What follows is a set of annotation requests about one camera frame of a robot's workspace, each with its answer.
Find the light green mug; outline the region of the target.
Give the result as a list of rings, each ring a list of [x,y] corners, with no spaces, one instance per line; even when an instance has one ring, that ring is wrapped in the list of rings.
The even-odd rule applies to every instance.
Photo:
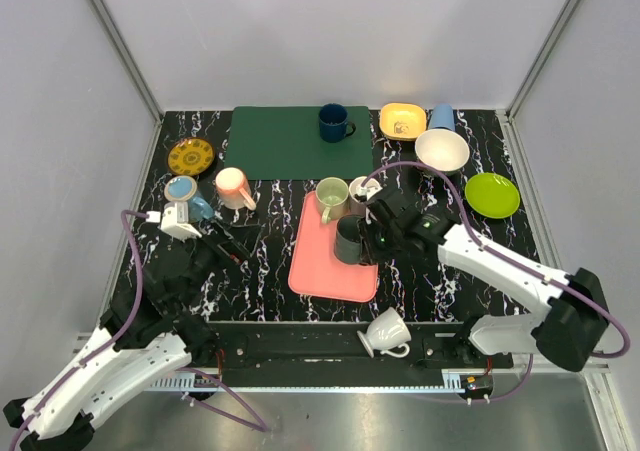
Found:
[[[315,189],[316,208],[322,224],[339,220],[349,211],[348,184],[337,177],[322,179]]]

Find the small grey cup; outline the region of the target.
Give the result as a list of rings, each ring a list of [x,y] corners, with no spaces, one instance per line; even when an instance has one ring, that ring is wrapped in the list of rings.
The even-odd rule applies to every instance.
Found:
[[[360,221],[361,218],[357,215],[347,215],[337,222],[334,255],[344,264],[362,263],[363,243],[359,230]]]

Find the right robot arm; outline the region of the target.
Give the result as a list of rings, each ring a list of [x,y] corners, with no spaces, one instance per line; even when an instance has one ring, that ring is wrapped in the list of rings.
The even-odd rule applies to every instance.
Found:
[[[384,187],[363,200],[360,229],[367,257],[435,258],[501,291],[525,308],[511,316],[476,316],[456,336],[454,355],[476,367],[498,353],[539,353],[570,372],[581,371],[609,326],[599,278],[536,263],[490,239],[450,213],[421,212],[400,191]]]

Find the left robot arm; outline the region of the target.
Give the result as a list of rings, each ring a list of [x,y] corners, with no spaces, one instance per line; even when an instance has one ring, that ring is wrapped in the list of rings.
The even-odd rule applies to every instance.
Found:
[[[135,288],[114,294],[87,343],[35,395],[3,408],[11,450],[82,450],[120,407],[155,381],[187,367],[220,368],[225,353],[190,303],[215,271],[242,266],[260,228],[213,220],[205,234],[144,263],[127,229]]]

